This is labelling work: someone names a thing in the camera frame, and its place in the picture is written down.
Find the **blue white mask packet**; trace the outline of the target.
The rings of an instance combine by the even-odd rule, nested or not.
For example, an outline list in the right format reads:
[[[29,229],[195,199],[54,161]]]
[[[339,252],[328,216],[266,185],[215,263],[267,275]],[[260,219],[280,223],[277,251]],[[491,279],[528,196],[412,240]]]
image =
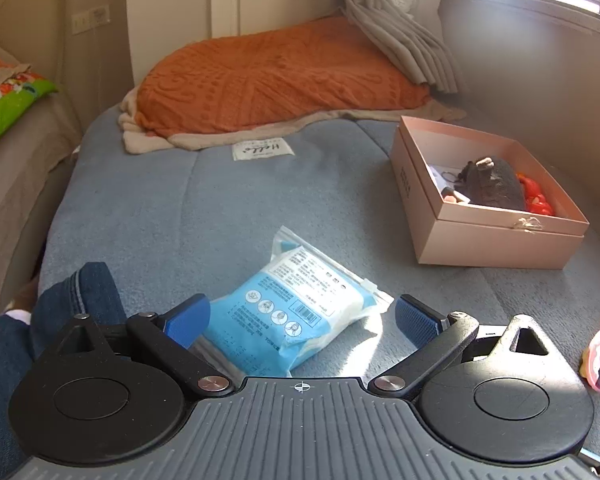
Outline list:
[[[271,260],[212,301],[193,350],[236,382],[289,377],[351,324],[383,314],[393,298],[283,226]]]

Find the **black plush mouse toy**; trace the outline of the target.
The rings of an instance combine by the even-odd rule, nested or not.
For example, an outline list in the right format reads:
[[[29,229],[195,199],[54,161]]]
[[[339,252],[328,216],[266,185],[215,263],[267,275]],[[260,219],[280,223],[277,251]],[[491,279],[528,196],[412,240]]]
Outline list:
[[[506,160],[486,156],[471,160],[460,170],[455,189],[474,205],[525,210],[526,199],[518,178]]]

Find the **orange red doll figure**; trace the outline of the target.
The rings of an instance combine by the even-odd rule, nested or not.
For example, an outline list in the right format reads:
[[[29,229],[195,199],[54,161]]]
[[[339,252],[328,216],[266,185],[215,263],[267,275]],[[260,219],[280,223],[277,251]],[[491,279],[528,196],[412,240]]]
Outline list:
[[[527,210],[532,214],[554,216],[554,208],[544,195],[541,185],[524,174],[516,174],[516,177],[524,191]]]

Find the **grey blue fleece blanket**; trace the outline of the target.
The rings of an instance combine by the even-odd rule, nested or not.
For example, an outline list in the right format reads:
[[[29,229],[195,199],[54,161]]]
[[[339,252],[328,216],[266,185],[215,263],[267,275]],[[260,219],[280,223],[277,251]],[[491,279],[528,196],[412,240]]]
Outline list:
[[[54,218],[40,285],[106,263],[128,313],[163,312],[202,292],[232,292],[290,229],[391,296],[489,325],[532,316],[571,363],[600,329],[600,207],[560,271],[422,266],[396,185],[391,122],[317,122],[288,136],[291,154],[238,162],[227,146],[131,155],[116,108],[88,127]]]

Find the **pink cardboard box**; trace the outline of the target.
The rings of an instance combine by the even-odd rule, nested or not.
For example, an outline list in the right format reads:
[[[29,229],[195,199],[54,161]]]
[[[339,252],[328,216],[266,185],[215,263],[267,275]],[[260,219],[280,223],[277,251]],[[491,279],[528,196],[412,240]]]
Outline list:
[[[447,200],[451,178],[488,155],[536,182],[554,214]],[[588,219],[550,173],[504,136],[404,116],[390,160],[420,264],[561,269],[588,230]]]

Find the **dark denim left leg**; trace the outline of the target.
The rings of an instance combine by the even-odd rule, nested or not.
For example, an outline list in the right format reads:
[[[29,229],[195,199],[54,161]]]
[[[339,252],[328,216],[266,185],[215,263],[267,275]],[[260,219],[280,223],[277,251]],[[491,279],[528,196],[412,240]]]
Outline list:
[[[98,324],[125,322],[117,286],[106,263],[84,264],[42,294],[34,278],[0,314],[0,479],[27,459],[9,427],[10,397],[34,361],[78,313],[91,315]]]

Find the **green patterned cushion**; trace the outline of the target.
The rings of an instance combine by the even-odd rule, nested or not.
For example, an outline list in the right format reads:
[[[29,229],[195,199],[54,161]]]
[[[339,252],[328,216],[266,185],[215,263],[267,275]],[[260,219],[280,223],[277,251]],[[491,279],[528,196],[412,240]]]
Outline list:
[[[57,91],[56,84],[35,73],[30,64],[0,60],[0,137],[31,106]]]

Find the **orange textured pillow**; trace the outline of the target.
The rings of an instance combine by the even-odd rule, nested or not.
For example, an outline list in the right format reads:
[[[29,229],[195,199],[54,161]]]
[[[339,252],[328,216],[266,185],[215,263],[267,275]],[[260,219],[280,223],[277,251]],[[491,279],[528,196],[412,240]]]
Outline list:
[[[136,94],[140,128],[168,138],[221,134],[338,110],[414,110],[413,84],[343,16],[188,44],[160,61]]]

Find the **grey folded curtain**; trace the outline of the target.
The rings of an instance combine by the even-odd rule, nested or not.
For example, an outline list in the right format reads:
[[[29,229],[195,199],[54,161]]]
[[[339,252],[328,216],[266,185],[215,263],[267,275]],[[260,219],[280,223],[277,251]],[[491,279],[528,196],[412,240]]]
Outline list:
[[[441,0],[344,0],[344,13],[413,84],[467,90],[443,39]]]

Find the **white wall socket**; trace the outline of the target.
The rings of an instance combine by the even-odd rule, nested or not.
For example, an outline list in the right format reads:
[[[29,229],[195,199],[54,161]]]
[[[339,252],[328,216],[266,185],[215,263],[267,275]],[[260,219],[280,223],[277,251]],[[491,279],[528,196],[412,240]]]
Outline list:
[[[110,20],[110,7],[108,4],[96,6],[96,8],[73,14],[71,17],[71,33],[73,35],[83,34],[94,28],[108,25]]]

